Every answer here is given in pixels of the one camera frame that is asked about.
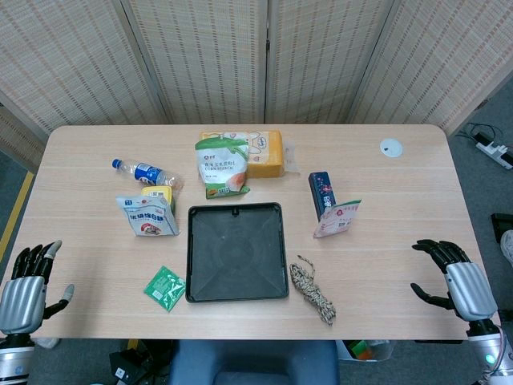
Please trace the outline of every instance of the coiled rope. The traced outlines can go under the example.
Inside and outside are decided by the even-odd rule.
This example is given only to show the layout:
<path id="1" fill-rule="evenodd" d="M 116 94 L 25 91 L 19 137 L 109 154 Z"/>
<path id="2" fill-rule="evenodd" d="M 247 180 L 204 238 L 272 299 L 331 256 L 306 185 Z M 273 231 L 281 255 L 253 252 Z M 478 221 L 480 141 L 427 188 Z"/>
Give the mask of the coiled rope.
<path id="1" fill-rule="evenodd" d="M 305 299 L 314 305 L 321 316 L 321 319 L 328 325 L 333 325 L 333 318 L 337 316 L 335 306 L 331 301 L 322 295 L 319 286 L 313 283 L 313 277 L 315 276 L 315 269 L 313 263 L 307 258 L 301 255 L 297 256 L 302 261 L 305 261 L 312 268 L 312 273 L 309 274 L 302 266 L 297 263 L 290 264 L 290 277 L 296 289 L 303 293 Z"/>

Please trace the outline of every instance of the yellow box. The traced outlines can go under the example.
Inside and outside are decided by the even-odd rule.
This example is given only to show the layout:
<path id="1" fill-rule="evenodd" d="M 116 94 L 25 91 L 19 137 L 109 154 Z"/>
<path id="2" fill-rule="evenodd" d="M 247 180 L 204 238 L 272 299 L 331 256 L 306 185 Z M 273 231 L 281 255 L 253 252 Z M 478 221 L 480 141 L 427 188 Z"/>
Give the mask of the yellow box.
<path id="1" fill-rule="evenodd" d="M 284 172 L 281 133 L 276 131 L 201 132 L 200 138 L 243 139 L 249 145 L 247 178 L 275 178 Z"/>
<path id="2" fill-rule="evenodd" d="M 175 212 L 175 201 L 173 200 L 172 188 L 169 186 L 148 186 L 141 190 L 141 195 L 149 197 L 164 197 L 168 201 L 171 211 Z"/>

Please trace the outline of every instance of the wooden table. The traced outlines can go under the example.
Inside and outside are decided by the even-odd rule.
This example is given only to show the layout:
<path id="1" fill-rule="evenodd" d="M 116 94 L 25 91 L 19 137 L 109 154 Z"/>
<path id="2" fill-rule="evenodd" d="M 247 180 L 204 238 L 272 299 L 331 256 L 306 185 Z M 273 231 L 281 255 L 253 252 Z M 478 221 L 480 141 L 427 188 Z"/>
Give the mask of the wooden table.
<path id="1" fill-rule="evenodd" d="M 301 174 L 248 181 L 241 197 L 207 201 L 194 143 L 200 131 L 280 129 L 296 145 Z M 404 154 L 389 158 L 379 144 L 392 137 Z M 112 159 L 132 158 L 179 172 L 178 237 L 135 237 L 115 203 L 138 195 L 135 180 L 116 175 Z M 362 199 L 347 233 L 314 239 L 317 217 L 308 175 L 326 170 L 339 203 Z M 297 254 L 315 265 L 316 282 L 337 308 L 333 326 L 289 283 L 281 300 L 191 304 L 171 313 L 143 293 L 165 265 L 185 278 L 187 212 L 193 205 L 279 202 L 287 262 Z M 222 125 L 62 127 L 52 134 L 34 183 L 7 271 L 28 245 L 63 240 L 47 303 L 68 283 L 71 304 L 34 335 L 87 338 L 465 338 L 465 322 L 428 306 L 417 282 L 446 293 L 442 274 L 416 240 L 447 239 L 482 265 L 443 132 L 429 125 Z"/>

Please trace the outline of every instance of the dark blue box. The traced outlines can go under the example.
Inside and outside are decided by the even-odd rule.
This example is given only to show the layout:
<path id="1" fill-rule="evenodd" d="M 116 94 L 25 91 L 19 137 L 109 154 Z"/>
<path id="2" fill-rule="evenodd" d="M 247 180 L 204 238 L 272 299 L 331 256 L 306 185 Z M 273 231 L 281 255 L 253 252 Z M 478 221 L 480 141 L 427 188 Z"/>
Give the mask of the dark blue box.
<path id="1" fill-rule="evenodd" d="M 335 206 L 336 204 L 331 182 L 326 171 L 312 172 L 308 177 L 308 182 L 312 190 L 317 220 L 319 220 L 327 207 Z"/>

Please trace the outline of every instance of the plastic water bottle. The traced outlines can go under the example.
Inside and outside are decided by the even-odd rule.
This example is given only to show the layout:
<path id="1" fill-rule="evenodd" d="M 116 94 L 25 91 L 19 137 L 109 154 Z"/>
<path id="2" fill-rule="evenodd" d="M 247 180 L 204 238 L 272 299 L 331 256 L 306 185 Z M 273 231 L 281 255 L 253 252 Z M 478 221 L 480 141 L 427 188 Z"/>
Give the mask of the plastic water bottle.
<path id="1" fill-rule="evenodd" d="M 140 180 L 152 186 L 170 186 L 173 192 L 179 192 L 184 183 L 178 174 L 164 171 L 161 168 L 153 167 L 150 164 L 137 162 L 132 159 L 114 159 L 112 167 L 125 176 Z"/>

